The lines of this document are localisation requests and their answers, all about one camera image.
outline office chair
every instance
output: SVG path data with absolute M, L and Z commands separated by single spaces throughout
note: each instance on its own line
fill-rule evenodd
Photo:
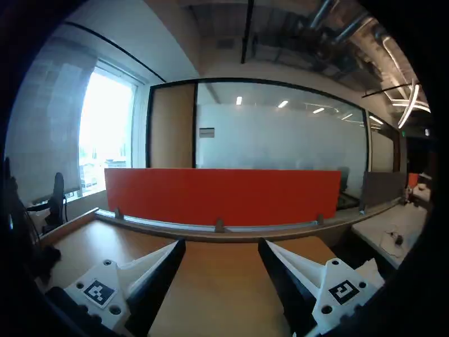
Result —
M 62 217 L 62 208 L 64 206 L 64 177 L 60 172 L 56 173 L 54 176 L 54 186 L 53 194 L 48 202 L 42 205 L 32 206 L 27 208 L 27 211 L 37 212 L 50 209 L 50 214 L 45 218 L 47 223 L 46 226 L 42 228 L 42 233 L 46 234 L 53 229 L 61 226 L 64 223 Z M 67 221 L 67 201 L 66 201 L 66 221 Z

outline frosted glass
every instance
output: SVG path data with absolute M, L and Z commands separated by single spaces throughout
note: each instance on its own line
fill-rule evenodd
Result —
M 218 103 L 199 97 L 207 103 L 196 110 L 198 168 L 341 170 L 348 172 L 345 193 L 360 196 L 366 167 L 361 110 L 302 90 L 244 85 L 214 84 Z M 284 100 L 288 104 L 278 108 Z M 313 113 L 320 104 L 326 108 Z M 215 128 L 214 138 L 199 137 L 206 127 Z

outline orange privacy panel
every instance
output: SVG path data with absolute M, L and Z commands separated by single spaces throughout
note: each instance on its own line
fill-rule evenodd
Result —
M 189 225 L 267 226 L 335 214 L 339 171 L 107 168 L 109 209 Z
M 418 174 L 409 173 L 409 187 L 414 188 L 418 184 Z

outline metal bracket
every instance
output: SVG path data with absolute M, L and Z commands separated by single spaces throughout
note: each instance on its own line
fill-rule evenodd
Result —
M 119 220 L 123 220 L 123 214 L 120 212 L 118 207 L 114 210 L 115 218 Z
M 215 233 L 224 233 L 225 232 L 225 227 L 224 227 L 224 223 L 223 220 L 221 220 L 220 218 L 217 220 L 217 222 L 215 223 Z
M 318 226 L 324 225 L 324 217 L 323 217 L 323 215 L 322 215 L 321 213 L 318 215 L 318 218 L 317 218 L 317 225 L 318 225 Z

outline ceiling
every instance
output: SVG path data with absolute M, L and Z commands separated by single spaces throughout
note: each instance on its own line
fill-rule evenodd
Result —
M 419 82 L 394 39 L 356 1 L 255 0 L 250 21 L 245 0 L 177 2 L 203 38 L 215 39 L 217 49 L 240 48 L 244 62 L 267 61 L 318 72 L 362 94 Z M 410 94 L 407 85 L 380 95 L 390 101 L 408 100 Z M 422 90 L 418 101 L 428 106 Z M 392 105 L 390 113 L 398 121 L 404 109 Z M 406 125 L 424 129 L 431 124 L 428 112 L 413 109 Z

